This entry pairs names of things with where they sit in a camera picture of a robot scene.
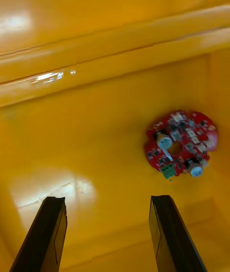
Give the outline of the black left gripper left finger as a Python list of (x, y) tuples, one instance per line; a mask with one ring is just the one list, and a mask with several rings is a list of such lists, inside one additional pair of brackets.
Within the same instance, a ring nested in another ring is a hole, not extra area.
[(46, 197), (10, 271), (58, 272), (67, 225), (65, 198)]

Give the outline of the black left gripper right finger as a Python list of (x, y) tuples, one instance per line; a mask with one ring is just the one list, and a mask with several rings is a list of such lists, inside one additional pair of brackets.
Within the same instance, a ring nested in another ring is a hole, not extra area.
[(169, 195), (151, 196), (149, 228), (159, 272), (207, 271)]

